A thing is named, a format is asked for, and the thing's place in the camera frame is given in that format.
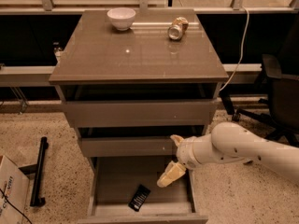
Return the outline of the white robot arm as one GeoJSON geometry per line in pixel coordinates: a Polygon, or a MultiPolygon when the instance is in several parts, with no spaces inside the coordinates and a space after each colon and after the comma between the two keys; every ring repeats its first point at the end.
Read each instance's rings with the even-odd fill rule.
{"type": "Polygon", "coordinates": [[[177,162],[170,161],[157,181],[165,188],[206,163],[224,164],[243,159],[257,161],[288,180],[299,183],[299,148],[264,139],[232,123],[217,124],[210,134],[183,138],[171,135],[177,147],[177,162]]]}

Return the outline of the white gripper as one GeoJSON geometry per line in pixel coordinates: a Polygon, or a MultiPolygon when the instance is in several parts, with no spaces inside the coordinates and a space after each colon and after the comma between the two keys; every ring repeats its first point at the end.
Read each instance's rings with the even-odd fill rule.
{"type": "Polygon", "coordinates": [[[157,181],[160,188],[165,188],[183,177],[186,168],[193,170],[204,163],[205,141],[202,137],[183,138],[173,134],[170,136],[177,146],[178,162],[170,161],[157,181]]]}

